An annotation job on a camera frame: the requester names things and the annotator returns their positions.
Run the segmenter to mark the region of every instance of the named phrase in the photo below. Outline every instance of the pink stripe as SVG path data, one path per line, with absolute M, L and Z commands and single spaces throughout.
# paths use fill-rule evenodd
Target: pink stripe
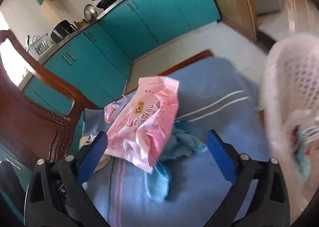
M 114 213 L 113 213 L 113 220 L 114 220 L 114 227 L 117 226 L 116 224 L 116 220 L 117 220 L 117 209 L 118 209 L 118 201 L 117 201 L 117 197 L 118 197 L 118 186 L 119 186 L 119 175 L 120 175 L 120 169 L 121 169 L 121 159 L 119 160 L 119 165 L 117 168 L 117 174 L 116 174 L 116 182 L 115 182 L 115 194 L 114 194 Z
M 119 202 L 119 227 L 122 227 L 121 214 L 122 214 L 122 195 L 123 195 L 123 183 L 124 183 L 124 175 L 125 175 L 125 162 L 126 161 L 123 161 L 123 171 L 122 171 L 122 177 L 121 177 L 120 202 Z

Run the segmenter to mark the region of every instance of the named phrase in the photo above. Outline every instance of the pink packaging bag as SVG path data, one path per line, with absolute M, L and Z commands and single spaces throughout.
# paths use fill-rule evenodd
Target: pink packaging bag
M 152 173 L 173 128 L 178 86 L 168 77 L 140 78 L 136 94 L 107 132 L 105 153 Z
M 104 107 L 104 119 L 107 123 L 113 124 L 115 119 L 119 116 L 121 111 L 131 100 L 131 97 L 125 95 L 123 95 L 123 98 L 124 101 L 122 103 L 113 101 L 112 103 Z

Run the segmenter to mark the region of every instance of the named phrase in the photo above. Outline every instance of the metal bolt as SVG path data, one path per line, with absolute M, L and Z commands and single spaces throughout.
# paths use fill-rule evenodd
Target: metal bolt
M 278 160 L 276 158 L 271 158 L 270 161 L 273 163 L 273 164 L 278 164 Z
M 72 161 L 73 159 L 74 159 L 74 156 L 72 154 L 70 154 L 67 157 L 65 157 L 66 161 Z
M 246 153 L 242 153 L 242 154 L 240 155 L 240 158 L 241 158 L 242 160 L 249 160 L 249 156 L 248 156 Z
M 37 164 L 38 165 L 42 165 L 44 163 L 44 159 L 39 159 L 38 161 L 37 161 Z

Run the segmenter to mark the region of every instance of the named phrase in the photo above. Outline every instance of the black frying pan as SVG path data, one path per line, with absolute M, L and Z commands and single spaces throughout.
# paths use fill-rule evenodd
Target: black frying pan
M 99 9 L 107 9 L 110 5 L 112 5 L 116 0 L 101 0 L 96 7 Z

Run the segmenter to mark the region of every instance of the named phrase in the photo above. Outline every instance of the beige cloth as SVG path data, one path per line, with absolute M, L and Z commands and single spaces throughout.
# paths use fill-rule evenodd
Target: beige cloth
M 82 148 L 82 146 L 90 144 L 90 142 L 88 141 L 89 138 L 90 138 L 89 136 L 83 136 L 80 139 L 80 145 L 79 145 L 80 149 Z M 96 166 L 94 170 L 94 173 L 102 169 L 110 161 L 110 159 L 111 159 L 111 156 L 103 154 L 98 165 Z

